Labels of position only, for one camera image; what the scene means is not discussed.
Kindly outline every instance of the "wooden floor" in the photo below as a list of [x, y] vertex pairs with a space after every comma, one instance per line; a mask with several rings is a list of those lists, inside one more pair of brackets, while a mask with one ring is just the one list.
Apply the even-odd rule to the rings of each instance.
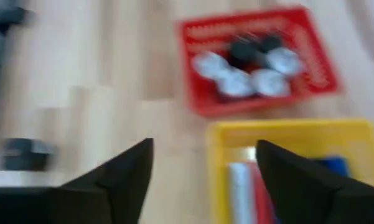
[[[191, 113], [176, 21], [294, 2], [312, 9], [345, 93], [225, 118]], [[59, 185], [152, 137], [154, 171], [141, 223], [209, 223], [204, 137], [210, 122], [374, 121], [374, 63], [343, 1], [29, 0], [26, 8], [35, 12], [29, 25], [9, 38], [0, 141], [39, 138], [60, 151], [50, 172], [0, 171], [0, 186]]]

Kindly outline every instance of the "blue block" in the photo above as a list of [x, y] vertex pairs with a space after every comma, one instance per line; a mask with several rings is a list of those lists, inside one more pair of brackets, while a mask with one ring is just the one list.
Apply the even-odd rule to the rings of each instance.
[[315, 161], [319, 162], [326, 168], [332, 170], [333, 172], [342, 175], [350, 176], [350, 171], [347, 166], [347, 161], [340, 156], [330, 156], [325, 159], [316, 159]]

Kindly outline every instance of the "metal object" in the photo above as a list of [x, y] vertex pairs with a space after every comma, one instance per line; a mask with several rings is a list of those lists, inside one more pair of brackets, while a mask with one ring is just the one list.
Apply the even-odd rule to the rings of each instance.
[[219, 71], [229, 69], [228, 62], [213, 52], [198, 54], [192, 60], [192, 66], [199, 75], [211, 80], [217, 78]]
[[266, 54], [266, 63], [269, 68], [285, 74], [287, 77], [298, 75], [304, 69], [298, 54], [285, 47], [270, 50]]
[[218, 90], [225, 96], [244, 98], [256, 93], [250, 75], [237, 68], [222, 71], [221, 78], [216, 81]]
[[284, 97], [291, 94], [289, 82], [282, 73], [270, 69], [252, 72], [252, 84], [260, 95]]

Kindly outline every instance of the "red object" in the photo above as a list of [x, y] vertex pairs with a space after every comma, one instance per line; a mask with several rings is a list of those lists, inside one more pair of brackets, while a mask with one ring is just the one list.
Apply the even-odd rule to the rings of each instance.
[[[252, 97], [244, 100], [222, 100], [216, 84], [202, 78], [192, 68], [191, 60], [204, 51], [226, 57], [228, 44], [235, 35], [250, 32], [261, 36], [268, 32], [282, 35], [285, 46], [297, 52], [306, 72], [291, 80], [291, 96], [285, 98]], [[185, 80], [190, 107], [204, 116], [218, 116], [241, 111], [292, 103], [308, 96], [339, 90], [330, 60], [304, 7], [275, 9], [246, 14], [226, 14], [181, 23]]]
[[256, 211], [253, 212], [257, 214], [257, 224], [272, 224], [274, 222], [271, 200], [256, 163], [251, 164], [251, 170], [253, 173], [256, 200]]

